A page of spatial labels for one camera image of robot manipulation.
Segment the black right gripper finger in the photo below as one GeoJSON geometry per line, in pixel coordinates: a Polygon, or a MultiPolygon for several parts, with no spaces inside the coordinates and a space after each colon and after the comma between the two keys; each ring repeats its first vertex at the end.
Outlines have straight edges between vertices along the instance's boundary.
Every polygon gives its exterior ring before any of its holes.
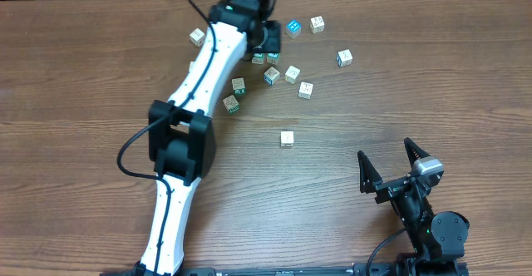
{"type": "Polygon", "coordinates": [[[376,187],[382,183],[382,177],[362,150],[358,151],[357,159],[360,170],[360,191],[366,194],[375,192],[376,187]]]}
{"type": "Polygon", "coordinates": [[[404,140],[404,146],[411,168],[417,168],[424,158],[430,156],[409,137],[404,140]]]}

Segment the green top block number 4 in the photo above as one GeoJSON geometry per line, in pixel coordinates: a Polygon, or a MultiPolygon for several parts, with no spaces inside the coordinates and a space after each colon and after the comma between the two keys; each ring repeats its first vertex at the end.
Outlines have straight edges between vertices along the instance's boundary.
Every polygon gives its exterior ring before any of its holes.
{"type": "Polygon", "coordinates": [[[272,65],[278,65],[279,62],[279,53],[268,53],[267,54],[267,63],[270,63],[272,65]]]}

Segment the wooden block yellow side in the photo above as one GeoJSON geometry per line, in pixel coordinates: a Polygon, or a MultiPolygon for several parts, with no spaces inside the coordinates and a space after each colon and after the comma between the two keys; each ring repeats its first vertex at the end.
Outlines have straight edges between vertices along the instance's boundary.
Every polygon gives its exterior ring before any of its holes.
{"type": "Polygon", "coordinates": [[[298,90],[298,96],[304,99],[310,99],[313,92],[313,84],[302,81],[298,90]]]}

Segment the wooden block green bottom side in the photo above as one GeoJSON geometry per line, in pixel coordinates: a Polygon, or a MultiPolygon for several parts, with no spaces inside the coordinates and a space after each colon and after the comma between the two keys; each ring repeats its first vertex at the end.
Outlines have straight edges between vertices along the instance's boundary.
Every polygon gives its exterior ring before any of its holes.
{"type": "Polygon", "coordinates": [[[234,95],[224,98],[223,103],[229,114],[233,114],[239,109],[239,102],[234,95]]]}

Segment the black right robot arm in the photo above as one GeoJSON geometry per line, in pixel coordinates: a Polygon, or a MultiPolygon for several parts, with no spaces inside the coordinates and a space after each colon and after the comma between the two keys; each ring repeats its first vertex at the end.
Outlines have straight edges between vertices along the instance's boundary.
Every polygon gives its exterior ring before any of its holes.
{"type": "Polygon", "coordinates": [[[367,262],[353,265],[355,275],[467,275],[467,264],[458,259],[465,255],[464,244],[470,223],[454,211],[434,213],[427,196],[438,185],[444,165],[406,138],[404,146],[411,171],[385,182],[363,151],[358,151],[360,191],[374,193],[378,204],[388,202],[400,218],[403,228],[382,241],[367,262]],[[412,253],[400,253],[392,263],[376,263],[377,253],[401,234],[411,241],[412,253]]]}

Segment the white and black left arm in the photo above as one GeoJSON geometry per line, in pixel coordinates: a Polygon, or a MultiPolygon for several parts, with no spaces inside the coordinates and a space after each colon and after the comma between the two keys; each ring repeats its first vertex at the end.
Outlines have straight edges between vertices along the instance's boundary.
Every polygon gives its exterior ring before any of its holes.
{"type": "Polygon", "coordinates": [[[184,236],[194,193],[214,162],[213,111],[231,71],[247,54],[278,53],[281,27],[270,20],[276,0],[221,0],[204,16],[199,54],[167,101],[154,101],[148,136],[156,183],[149,243],[134,275],[175,275],[184,262],[184,236]]]}

